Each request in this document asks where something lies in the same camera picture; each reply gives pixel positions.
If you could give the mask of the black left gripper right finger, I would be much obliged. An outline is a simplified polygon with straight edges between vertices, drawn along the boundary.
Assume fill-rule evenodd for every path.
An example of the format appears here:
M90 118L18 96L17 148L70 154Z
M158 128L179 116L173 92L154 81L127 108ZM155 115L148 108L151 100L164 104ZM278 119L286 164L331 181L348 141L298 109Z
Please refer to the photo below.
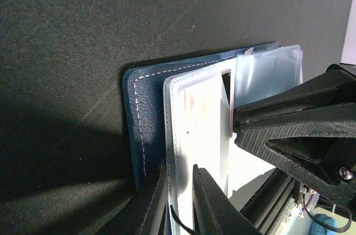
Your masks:
M231 204L210 173L193 166L192 203L198 234L260 234Z

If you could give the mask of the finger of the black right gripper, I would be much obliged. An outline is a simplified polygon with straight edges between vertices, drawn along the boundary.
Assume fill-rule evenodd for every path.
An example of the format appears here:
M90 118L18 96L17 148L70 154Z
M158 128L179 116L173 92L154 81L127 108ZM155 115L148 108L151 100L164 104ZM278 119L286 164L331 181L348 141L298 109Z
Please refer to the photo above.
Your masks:
M339 104L267 118L234 115L237 146L328 200L355 207L355 105Z
M292 89L234 110L234 126L279 114L355 102L355 69L328 70Z

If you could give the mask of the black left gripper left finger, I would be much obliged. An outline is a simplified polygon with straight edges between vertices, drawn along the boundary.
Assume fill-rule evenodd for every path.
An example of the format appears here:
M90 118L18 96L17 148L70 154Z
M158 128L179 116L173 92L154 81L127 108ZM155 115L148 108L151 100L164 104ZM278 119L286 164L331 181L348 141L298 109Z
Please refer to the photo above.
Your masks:
M161 165L97 234L167 234L167 168Z

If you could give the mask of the navy blue card holder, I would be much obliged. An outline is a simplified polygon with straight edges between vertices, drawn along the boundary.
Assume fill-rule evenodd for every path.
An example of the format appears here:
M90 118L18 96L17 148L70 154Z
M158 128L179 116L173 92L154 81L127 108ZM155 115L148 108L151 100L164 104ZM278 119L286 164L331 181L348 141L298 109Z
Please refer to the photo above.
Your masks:
M235 145L234 109L301 84L302 59L299 45L268 43L125 72L123 96L135 185L166 165L168 234L186 234L193 227L192 175L179 145L181 91L216 74L231 73L228 180L221 189L230 198L233 191L272 169Z

